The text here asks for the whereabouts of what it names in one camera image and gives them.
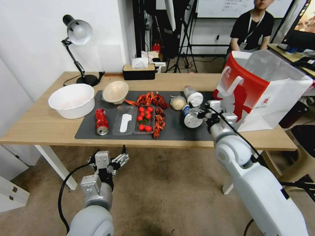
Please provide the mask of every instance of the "desk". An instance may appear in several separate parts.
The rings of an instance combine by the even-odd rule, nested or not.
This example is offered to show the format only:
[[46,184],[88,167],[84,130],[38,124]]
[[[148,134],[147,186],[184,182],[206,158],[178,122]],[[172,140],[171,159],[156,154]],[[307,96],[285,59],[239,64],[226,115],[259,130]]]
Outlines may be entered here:
[[[87,73],[98,76],[98,73]],[[83,118],[68,120],[61,117],[48,106],[50,95],[61,88],[63,82],[76,75],[77,72],[64,72],[50,88],[26,111],[21,118],[0,138],[2,144],[35,145],[48,163],[62,179],[68,171],[49,145],[58,146],[116,146],[151,148],[214,148],[212,141],[164,141],[164,140],[101,140],[75,139],[74,136]],[[220,79],[220,74],[156,74],[155,80],[126,81],[130,90],[182,91],[191,85],[198,91],[213,91]],[[123,80],[122,76],[104,76],[95,92],[115,80]],[[243,136],[258,150],[287,150],[297,147],[287,134],[277,126],[273,130],[243,132]],[[76,182],[70,178],[67,182],[71,189]]]
[[[277,47],[278,44],[269,44],[267,47],[270,51],[275,52],[276,55],[281,56],[284,58],[287,62],[296,62],[300,60],[302,57],[305,57],[303,53],[295,52],[292,54],[286,54],[282,49]],[[310,76],[312,79],[315,79],[315,71],[307,69],[305,67],[299,67],[305,74]]]

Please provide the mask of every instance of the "computer screen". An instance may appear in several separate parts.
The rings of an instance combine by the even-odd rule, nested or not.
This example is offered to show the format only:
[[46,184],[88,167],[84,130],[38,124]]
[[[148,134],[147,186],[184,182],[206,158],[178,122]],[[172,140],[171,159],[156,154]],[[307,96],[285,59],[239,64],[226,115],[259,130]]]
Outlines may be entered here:
[[305,1],[305,5],[282,43],[315,50],[315,0]]

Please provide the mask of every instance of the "black box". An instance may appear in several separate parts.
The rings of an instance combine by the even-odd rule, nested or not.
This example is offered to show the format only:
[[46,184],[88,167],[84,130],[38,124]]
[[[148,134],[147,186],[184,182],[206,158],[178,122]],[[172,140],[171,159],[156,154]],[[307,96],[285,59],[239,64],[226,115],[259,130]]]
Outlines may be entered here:
[[155,66],[149,64],[148,68],[133,69],[131,65],[124,65],[122,73],[125,80],[154,80]]

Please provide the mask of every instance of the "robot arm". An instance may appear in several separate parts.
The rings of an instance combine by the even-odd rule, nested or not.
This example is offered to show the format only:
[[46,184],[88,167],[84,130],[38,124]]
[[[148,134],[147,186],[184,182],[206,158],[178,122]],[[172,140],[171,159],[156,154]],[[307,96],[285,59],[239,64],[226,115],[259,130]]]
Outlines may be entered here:
[[85,193],[86,208],[73,218],[68,236],[113,236],[112,207],[114,189],[113,175],[124,166],[129,155],[123,147],[122,154],[110,159],[108,151],[99,151],[91,157],[94,175],[84,176],[81,188]]
[[233,123],[235,115],[213,111],[217,102],[208,101],[208,110],[199,110],[198,115],[206,120],[217,159],[231,174],[234,188],[258,228],[265,235],[308,235],[302,213],[281,184],[270,170],[252,161],[249,144],[226,124]]

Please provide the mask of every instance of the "lamp arm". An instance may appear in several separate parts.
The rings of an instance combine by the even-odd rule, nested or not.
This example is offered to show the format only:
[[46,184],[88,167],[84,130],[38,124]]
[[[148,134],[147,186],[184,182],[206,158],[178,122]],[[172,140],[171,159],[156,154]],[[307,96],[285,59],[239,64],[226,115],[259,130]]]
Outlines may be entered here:
[[66,48],[67,52],[69,53],[69,55],[71,56],[75,66],[77,67],[77,69],[80,71],[81,76],[82,76],[82,80],[85,82],[85,71],[84,68],[81,66],[81,64],[74,58],[74,56],[72,55],[70,49],[69,49],[69,45],[72,44],[72,42],[67,40],[68,38],[62,40],[62,44],[64,45],[64,47]]

